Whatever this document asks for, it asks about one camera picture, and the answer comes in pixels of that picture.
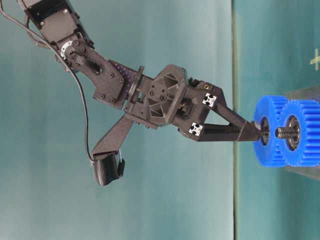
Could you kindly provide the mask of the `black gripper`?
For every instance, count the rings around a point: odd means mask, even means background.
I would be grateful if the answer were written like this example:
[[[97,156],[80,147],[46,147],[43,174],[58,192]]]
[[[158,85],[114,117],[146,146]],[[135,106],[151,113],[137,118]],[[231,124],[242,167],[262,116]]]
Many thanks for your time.
[[[167,65],[155,78],[141,71],[129,74],[124,131],[127,133],[133,123],[139,123],[154,129],[173,125],[184,137],[197,142],[255,142],[260,139],[261,131],[227,106],[221,88],[186,78],[186,70],[173,64]],[[206,123],[210,111],[230,124]]]

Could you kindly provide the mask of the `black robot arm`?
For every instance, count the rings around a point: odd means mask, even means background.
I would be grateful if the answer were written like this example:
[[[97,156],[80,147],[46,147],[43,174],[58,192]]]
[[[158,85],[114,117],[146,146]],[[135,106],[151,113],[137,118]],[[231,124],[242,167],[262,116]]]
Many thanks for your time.
[[[124,110],[118,131],[136,122],[153,129],[174,125],[198,142],[261,137],[253,123],[228,108],[221,88],[188,78],[184,68],[169,64],[150,78],[142,69],[133,70],[98,54],[69,1],[22,0],[20,5],[68,66],[93,82],[94,98]]]

